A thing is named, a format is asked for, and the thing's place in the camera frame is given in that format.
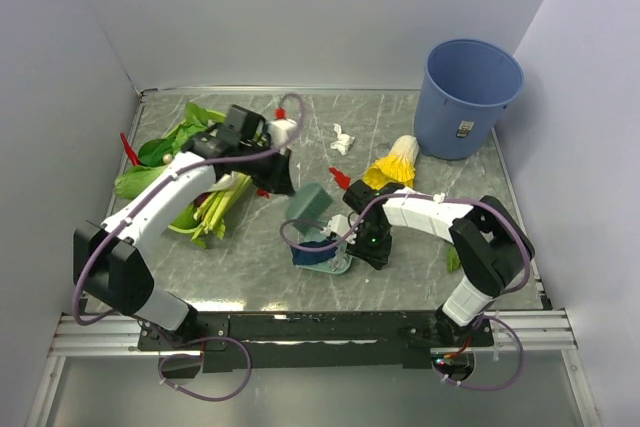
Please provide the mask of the teal hand brush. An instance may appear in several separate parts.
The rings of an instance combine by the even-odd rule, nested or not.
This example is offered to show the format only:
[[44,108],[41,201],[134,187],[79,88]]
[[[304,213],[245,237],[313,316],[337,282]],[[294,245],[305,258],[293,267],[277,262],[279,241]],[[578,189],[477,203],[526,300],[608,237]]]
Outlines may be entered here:
[[324,214],[332,204],[332,197],[320,184],[310,183],[301,187],[289,199],[285,219],[293,220],[292,226],[301,235],[307,235],[316,226],[324,228]]

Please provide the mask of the teal dustpan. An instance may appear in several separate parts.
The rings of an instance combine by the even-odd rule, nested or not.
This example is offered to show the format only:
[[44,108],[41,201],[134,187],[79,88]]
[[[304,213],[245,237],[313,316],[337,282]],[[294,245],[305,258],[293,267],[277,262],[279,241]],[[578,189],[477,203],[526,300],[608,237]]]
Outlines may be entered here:
[[[304,247],[324,247],[335,241],[335,235],[325,235],[321,231],[309,231],[304,235],[301,245]],[[306,252],[291,247],[292,263],[295,267],[330,275],[346,273],[353,262],[353,257],[346,252],[346,243],[333,250],[323,252]]]

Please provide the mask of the dark blue scrap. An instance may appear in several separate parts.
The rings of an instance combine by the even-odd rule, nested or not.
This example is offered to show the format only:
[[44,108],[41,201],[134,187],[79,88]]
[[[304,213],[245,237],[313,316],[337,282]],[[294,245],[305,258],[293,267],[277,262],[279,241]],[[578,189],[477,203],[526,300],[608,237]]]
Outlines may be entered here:
[[298,247],[292,247],[292,263],[296,266],[307,267],[327,262],[336,255],[337,248],[329,248],[332,243],[332,240],[325,239],[303,242]]

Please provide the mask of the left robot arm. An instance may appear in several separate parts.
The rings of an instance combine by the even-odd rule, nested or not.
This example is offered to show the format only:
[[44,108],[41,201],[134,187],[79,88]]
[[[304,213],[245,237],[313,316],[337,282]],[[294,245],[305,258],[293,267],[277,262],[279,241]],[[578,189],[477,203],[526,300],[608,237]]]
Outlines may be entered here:
[[151,248],[186,207],[234,172],[256,187],[291,196],[289,144],[303,122],[266,121],[233,105],[223,122],[195,133],[141,194],[98,224],[85,222],[73,234],[72,315],[83,326],[79,301],[88,293],[112,311],[154,324],[176,349],[199,334],[198,312],[159,287],[147,265]]

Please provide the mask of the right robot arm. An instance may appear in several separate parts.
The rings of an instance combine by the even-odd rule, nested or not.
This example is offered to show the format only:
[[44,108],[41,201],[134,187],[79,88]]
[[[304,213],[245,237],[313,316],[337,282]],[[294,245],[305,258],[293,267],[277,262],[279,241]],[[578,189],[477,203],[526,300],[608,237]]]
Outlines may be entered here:
[[517,222],[495,197],[478,201],[421,194],[399,183],[376,190],[359,180],[343,202],[358,214],[348,224],[352,239],[346,252],[376,270],[388,263],[391,230],[403,227],[449,243],[463,277],[438,308],[438,337],[459,345],[481,313],[499,297],[528,282],[535,249]]

